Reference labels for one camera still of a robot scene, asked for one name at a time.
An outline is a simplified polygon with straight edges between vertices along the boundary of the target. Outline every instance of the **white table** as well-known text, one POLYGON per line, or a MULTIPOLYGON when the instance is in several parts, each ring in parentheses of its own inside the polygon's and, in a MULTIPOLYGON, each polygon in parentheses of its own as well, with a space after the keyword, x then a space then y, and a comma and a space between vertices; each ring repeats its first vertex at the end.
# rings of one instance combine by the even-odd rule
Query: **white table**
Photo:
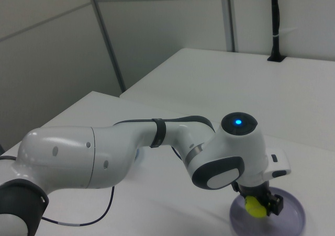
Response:
POLYGON ((335 62, 182 49, 120 98, 206 116, 253 115, 265 134, 335 151, 335 62))
MULTIPOLYGON (((126 119, 180 116, 92 92, 45 126, 102 127, 126 119)), ((272 180, 271 185, 292 193, 303 204, 307 216, 303 235, 332 235, 335 153, 270 136, 265 136, 265 142, 287 152, 292 174, 272 180)), ((17 149, 16 145, 6 154, 16 155, 17 149)), ((44 215, 63 222, 89 222, 105 211, 109 196, 110 188, 58 190, 49 196, 44 215)), ((170 147, 148 148, 140 152, 127 177, 116 186, 111 209, 103 220, 79 228, 41 221, 36 235, 235 235, 229 207, 236 196, 231 187, 215 191, 195 187, 170 147)))

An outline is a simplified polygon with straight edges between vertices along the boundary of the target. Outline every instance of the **yellow toy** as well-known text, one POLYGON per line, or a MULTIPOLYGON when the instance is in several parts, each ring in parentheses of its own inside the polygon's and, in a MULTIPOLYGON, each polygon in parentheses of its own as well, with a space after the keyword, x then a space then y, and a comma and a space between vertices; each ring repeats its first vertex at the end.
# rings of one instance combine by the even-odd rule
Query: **yellow toy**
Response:
POLYGON ((255 218, 264 218, 266 216, 266 208, 253 196, 247 196, 245 198, 244 207, 246 211, 255 218))

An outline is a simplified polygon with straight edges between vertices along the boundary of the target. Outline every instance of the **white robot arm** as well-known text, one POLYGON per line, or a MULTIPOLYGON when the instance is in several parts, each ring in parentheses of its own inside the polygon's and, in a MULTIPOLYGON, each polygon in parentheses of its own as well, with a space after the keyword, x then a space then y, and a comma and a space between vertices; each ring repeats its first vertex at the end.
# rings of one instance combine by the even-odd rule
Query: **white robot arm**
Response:
POLYGON ((25 235, 35 235, 49 193, 114 186, 128 173, 138 148, 161 145, 177 149, 196 186, 214 190, 232 184, 243 197, 257 197, 268 215, 281 211, 283 200, 271 194, 269 180, 289 174, 291 168, 282 150, 265 148, 252 116, 231 113, 216 133, 210 121, 199 116, 128 120, 106 128, 29 132, 17 159, 0 161, 6 172, 0 177, 0 234, 15 223, 22 224, 23 231, 26 225, 25 235))

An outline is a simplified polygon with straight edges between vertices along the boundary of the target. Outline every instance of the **cable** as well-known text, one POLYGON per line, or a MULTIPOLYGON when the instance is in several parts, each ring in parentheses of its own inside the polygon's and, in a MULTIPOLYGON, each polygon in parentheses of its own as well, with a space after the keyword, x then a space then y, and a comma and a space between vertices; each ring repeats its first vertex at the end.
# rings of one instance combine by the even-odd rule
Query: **cable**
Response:
MULTIPOLYGON (((0 156, 0 160, 16 160, 16 157, 15 156, 0 156)), ((68 226, 68 227, 84 227, 84 226, 89 226, 91 224, 94 224, 100 220, 102 220, 106 214, 108 213, 109 209, 110 209, 110 206, 111 206, 111 203, 113 201, 113 197, 114 197, 114 190, 115 190, 115 186, 113 186, 111 188, 111 195, 110 195, 110 200, 109 200, 109 204, 107 206, 107 209, 106 211, 104 212, 104 214, 102 214, 102 216, 92 222, 89 222, 89 223, 82 223, 82 224, 73 224, 73 223, 65 223, 65 222, 59 222, 59 221, 55 221, 55 220, 52 220, 52 219, 48 219, 48 218, 45 218, 45 217, 42 217, 42 220, 45 220, 47 222, 50 222, 50 223, 54 223, 54 224, 59 224, 61 226, 68 226)))
POLYGON ((92 222, 89 222, 89 223, 83 223, 83 224, 73 224, 73 223, 64 223, 64 222, 59 222, 59 221, 55 221, 55 220, 52 220, 52 219, 48 219, 48 218, 45 218, 45 217, 42 217, 43 220, 47 221, 47 222, 50 222, 50 223, 54 223, 54 224, 59 224, 61 226, 67 226, 67 227, 84 227, 84 226, 89 226, 91 224, 95 224, 96 222, 99 222, 100 220, 102 220, 106 214, 108 213, 109 209, 110 209, 110 206, 111 206, 111 203, 113 201, 113 197, 114 197, 114 190, 115 190, 115 186, 113 186, 111 188, 111 195, 110 195, 110 200, 109 200, 109 204, 107 206, 107 209, 106 211, 104 212, 104 214, 102 214, 102 216, 92 222))
POLYGON ((172 146, 171 146, 171 148, 172 148, 172 150, 174 151, 174 153, 177 155, 177 157, 178 157, 180 160, 182 160, 182 158, 180 157, 180 155, 177 153, 176 149, 173 148, 172 146))

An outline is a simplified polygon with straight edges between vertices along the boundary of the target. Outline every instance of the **black joint ring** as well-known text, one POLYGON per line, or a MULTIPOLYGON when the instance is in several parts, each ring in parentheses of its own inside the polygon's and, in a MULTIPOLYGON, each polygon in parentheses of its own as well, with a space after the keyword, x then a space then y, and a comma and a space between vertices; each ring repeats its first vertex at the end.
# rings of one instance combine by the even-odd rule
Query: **black joint ring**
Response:
POLYGON ((153 139, 150 147, 157 148, 164 141, 165 134, 166 134, 166 125, 165 125, 165 121, 161 118, 153 118, 152 121, 154 121, 157 125, 157 132, 156 132, 155 138, 153 139))

